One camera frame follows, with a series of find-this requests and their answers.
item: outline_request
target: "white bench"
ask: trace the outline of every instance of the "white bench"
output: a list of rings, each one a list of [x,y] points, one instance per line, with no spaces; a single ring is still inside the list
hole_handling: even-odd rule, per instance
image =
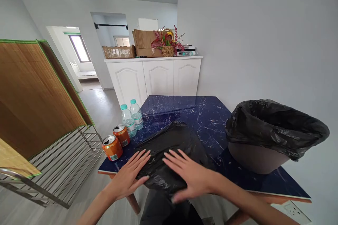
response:
[[[89,78],[97,78],[95,70],[92,71],[80,71],[78,65],[72,62],[69,62],[72,69],[74,70],[76,76],[78,79],[89,79]]]

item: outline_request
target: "bottle label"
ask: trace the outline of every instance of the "bottle label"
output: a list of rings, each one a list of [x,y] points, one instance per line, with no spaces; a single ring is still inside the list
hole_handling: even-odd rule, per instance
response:
[[[134,119],[134,122],[135,122],[136,125],[141,124],[142,121],[143,121],[142,116],[138,119]]]
[[[133,124],[131,124],[130,126],[127,126],[127,131],[128,132],[131,132],[132,130],[134,130],[135,129],[135,123],[133,123]]]

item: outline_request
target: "countertop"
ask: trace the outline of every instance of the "countertop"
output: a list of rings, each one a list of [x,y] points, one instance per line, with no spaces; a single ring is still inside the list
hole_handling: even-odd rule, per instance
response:
[[[149,58],[127,58],[127,59],[105,59],[107,63],[115,62],[147,62],[153,60],[189,60],[202,59],[203,56],[174,56],[174,57],[149,57]]]
[[[231,112],[217,97],[149,96],[141,111],[143,129],[123,148],[123,155],[119,160],[111,162],[106,158],[99,171],[118,172],[134,154],[138,144],[171,121],[178,120],[185,122],[197,133],[216,170],[243,189],[301,199],[310,198],[282,167],[268,175],[259,175],[246,170],[232,158],[225,133],[225,123]]]

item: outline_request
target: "white cabinet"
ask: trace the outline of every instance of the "white cabinet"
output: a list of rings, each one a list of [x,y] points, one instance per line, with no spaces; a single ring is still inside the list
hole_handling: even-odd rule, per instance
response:
[[[196,96],[203,56],[105,60],[117,99],[142,106],[149,95]]]
[[[174,95],[174,60],[143,62],[147,94]]]
[[[107,63],[117,99],[130,107],[130,100],[136,99],[141,106],[147,99],[142,62]]]
[[[196,96],[201,59],[174,60],[174,95]]]

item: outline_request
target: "cabinet door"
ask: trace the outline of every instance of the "cabinet door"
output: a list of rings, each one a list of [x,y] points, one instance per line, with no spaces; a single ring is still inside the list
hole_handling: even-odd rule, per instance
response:
[[[174,94],[174,61],[160,60],[143,62],[148,95]]]
[[[174,60],[174,95],[196,96],[201,59]]]
[[[142,62],[107,63],[110,77],[120,105],[130,107],[130,100],[136,99],[141,106],[147,99]]]

